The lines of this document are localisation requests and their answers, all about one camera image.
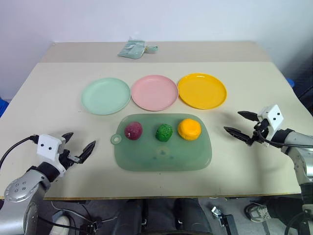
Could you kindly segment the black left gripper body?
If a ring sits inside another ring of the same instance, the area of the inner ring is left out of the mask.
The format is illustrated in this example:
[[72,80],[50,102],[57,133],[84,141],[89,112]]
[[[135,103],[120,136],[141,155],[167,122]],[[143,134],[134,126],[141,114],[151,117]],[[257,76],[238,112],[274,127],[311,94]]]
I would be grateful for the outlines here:
[[81,164],[81,159],[75,156],[72,158],[70,156],[70,151],[64,149],[62,154],[59,155],[59,162],[65,170],[68,170],[74,164]]

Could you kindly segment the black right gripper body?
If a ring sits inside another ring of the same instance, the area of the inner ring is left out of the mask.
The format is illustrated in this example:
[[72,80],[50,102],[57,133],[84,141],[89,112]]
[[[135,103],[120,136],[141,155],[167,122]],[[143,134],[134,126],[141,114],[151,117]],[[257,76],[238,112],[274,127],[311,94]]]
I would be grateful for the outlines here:
[[265,143],[265,139],[269,133],[269,122],[267,119],[263,119],[262,121],[258,122],[254,126],[253,135],[251,138],[248,139],[246,142],[247,145],[251,146],[254,142],[258,143]]

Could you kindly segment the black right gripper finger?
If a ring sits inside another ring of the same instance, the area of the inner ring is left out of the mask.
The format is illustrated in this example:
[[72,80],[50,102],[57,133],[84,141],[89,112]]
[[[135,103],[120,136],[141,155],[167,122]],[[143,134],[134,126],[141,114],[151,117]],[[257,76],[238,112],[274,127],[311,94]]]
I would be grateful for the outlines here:
[[243,141],[248,142],[250,140],[250,137],[246,134],[243,134],[240,130],[232,127],[226,127],[224,126],[224,130],[229,133],[231,136]]
[[254,112],[250,111],[238,111],[238,114],[242,117],[251,120],[251,121],[258,121],[258,115]]

